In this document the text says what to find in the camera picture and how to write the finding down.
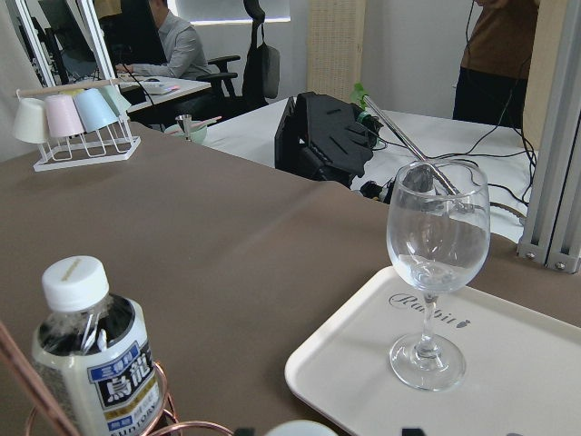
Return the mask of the blue cup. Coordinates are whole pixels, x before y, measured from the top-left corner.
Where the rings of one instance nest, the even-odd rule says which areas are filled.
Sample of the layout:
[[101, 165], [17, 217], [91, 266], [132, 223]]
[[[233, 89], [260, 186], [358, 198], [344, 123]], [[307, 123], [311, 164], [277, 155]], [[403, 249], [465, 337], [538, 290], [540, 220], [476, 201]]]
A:
[[117, 122], [117, 116], [97, 88], [83, 90], [73, 99], [87, 133]]

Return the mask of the cream cup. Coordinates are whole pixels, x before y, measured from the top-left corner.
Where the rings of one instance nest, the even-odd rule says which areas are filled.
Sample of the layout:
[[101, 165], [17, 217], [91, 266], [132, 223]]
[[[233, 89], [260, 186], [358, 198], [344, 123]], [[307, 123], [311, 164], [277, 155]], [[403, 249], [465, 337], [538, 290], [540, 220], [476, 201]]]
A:
[[26, 143], [42, 144], [49, 138], [44, 101], [36, 98], [23, 98], [19, 101], [13, 136]]

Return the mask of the black equipment stand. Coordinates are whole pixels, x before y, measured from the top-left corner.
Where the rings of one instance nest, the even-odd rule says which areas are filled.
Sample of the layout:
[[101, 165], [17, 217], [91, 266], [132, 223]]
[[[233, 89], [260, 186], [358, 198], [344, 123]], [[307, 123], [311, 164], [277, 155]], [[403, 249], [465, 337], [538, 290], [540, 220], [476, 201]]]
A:
[[287, 100], [274, 138], [274, 166], [350, 187], [373, 157], [382, 123], [356, 104], [307, 92]]

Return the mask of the seated person grey shirt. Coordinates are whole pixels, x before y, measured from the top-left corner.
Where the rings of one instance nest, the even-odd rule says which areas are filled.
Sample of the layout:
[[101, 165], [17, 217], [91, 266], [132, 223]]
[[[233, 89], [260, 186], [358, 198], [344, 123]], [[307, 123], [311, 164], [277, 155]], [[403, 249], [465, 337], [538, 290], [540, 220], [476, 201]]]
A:
[[164, 64], [117, 64], [118, 73], [163, 76], [196, 81], [212, 71], [202, 41], [193, 25], [174, 15], [166, 1], [149, 2], [167, 62]]

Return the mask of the tea bottle side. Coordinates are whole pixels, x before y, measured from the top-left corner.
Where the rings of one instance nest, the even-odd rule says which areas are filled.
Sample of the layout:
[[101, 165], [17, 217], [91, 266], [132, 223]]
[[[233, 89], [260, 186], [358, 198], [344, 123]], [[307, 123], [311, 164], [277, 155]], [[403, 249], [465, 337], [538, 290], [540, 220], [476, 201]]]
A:
[[82, 435], [140, 435], [161, 407], [142, 307], [113, 294], [100, 260], [75, 255], [42, 276], [51, 310], [33, 365]]

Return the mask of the white cup rack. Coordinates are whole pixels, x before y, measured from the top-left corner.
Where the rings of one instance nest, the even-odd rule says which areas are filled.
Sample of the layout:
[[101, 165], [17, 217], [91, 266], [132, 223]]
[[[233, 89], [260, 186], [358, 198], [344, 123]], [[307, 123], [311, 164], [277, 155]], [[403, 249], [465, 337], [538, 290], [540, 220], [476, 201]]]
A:
[[[83, 90], [106, 85], [117, 85], [118, 79], [81, 82], [78, 84], [58, 85], [30, 90], [16, 90], [15, 96], [20, 101], [31, 97], [44, 101], [49, 95], [69, 94], [74, 97]], [[90, 164], [104, 164], [125, 161], [132, 157], [141, 143], [141, 138], [131, 132], [129, 117], [126, 114], [117, 116], [117, 122], [100, 130], [73, 136], [54, 138], [49, 133], [45, 143], [35, 144], [40, 152], [39, 160], [34, 163], [36, 172], [78, 167]]]

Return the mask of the black office chair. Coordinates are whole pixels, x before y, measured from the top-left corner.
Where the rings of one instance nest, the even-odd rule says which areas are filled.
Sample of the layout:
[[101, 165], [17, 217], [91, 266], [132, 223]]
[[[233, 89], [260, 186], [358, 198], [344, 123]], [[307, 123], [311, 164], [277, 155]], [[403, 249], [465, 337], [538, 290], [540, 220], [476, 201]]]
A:
[[212, 86], [216, 109], [224, 118], [233, 118], [267, 105], [267, 100], [276, 98], [279, 90], [280, 52], [265, 42], [258, 45], [258, 30], [264, 38], [265, 12], [256, 0], [244, 0], [243, 4], [252, 25], [241, 95], [235, 94], [231, 82], [238, 75], [228, 71], [229, 62], [241, 59], [238, 55], [209, 60], [208, 64], [215, 65], [220, 72], [198, 77], [198, 81]]

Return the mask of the steel jigger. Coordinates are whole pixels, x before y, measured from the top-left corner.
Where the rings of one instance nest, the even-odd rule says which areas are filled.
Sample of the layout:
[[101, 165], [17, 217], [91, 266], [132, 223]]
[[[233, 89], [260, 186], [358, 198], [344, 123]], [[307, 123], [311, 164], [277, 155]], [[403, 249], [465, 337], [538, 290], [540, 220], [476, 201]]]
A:
[[192, 134], [192, 116], [190, 114], [180, 114], [175, 117], [177, 124], [180, 126], [183, 132], [184, 139], [186, 141], [191, 141]]

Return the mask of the clear wine glass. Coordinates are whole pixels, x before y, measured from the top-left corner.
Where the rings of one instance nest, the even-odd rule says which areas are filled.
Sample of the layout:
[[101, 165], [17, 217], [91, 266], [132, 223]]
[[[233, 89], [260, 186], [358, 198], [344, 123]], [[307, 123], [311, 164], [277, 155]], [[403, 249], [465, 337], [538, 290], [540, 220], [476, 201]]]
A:
[[482, 268], [490, 241], [486, 175], [461, 160], [417, 161], [401, 167], [389, 201], [387, 250], [392, 266], [424, 301], [422, 331], [389, 351], [398, 378], [423, 391], [444, 391], [466, 372], [465, 358], [435, 334], [438, 297], [467, 285]]

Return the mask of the pink cup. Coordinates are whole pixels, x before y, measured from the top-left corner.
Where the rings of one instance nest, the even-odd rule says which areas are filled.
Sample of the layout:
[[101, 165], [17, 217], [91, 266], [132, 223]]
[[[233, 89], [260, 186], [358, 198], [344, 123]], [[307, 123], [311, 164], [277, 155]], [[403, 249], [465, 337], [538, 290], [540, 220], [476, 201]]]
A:
[[54, 138], [82, 134], [84, 127], [69, 94], [49, 95], [44, 99], [49, 133]]

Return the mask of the aluminium frame post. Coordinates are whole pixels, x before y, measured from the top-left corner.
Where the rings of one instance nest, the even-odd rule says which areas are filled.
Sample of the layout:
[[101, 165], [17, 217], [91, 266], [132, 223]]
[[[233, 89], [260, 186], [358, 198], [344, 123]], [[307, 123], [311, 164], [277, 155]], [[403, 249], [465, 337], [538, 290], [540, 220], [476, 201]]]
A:
[[538, 158], [517, 253], [564, 273], [580, 269], [580, 4], [540, 4], [525, 119]]

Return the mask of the cream rabbit tray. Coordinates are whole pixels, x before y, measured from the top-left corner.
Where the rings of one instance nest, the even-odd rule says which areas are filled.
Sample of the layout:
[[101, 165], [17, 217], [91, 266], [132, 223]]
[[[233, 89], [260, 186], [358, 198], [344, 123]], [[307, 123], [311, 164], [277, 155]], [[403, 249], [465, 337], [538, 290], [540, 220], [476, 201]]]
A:
[[402, 335], [419, 332], [418, 293], [394, 269], [377, 272], [288, 359], [292, 392], [354, 435], [577, 435], [580, 331], [464, 288], [444, 297], [436, 330], [464, 354], [462, 382], [410, 388], [389, 364]]

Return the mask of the green cup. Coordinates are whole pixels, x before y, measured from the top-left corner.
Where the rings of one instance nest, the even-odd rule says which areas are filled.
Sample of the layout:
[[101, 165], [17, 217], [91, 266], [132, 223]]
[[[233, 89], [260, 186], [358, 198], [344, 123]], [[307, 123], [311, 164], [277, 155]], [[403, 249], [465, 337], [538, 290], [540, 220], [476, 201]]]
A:
[[126, 114], [127, 110], [132, 106], [114, 85], [109, 84], [100, 87], [99, 92], [116, 116]]

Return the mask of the standing person brown shirt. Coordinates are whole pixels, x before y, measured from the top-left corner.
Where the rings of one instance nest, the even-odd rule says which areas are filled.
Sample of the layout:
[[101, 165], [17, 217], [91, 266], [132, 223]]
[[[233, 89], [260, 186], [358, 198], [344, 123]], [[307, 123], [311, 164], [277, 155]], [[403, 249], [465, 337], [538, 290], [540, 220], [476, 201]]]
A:
[[540, 3], [476, 4], [482, 10], [461, 60], [453, 118], [520, 129]]

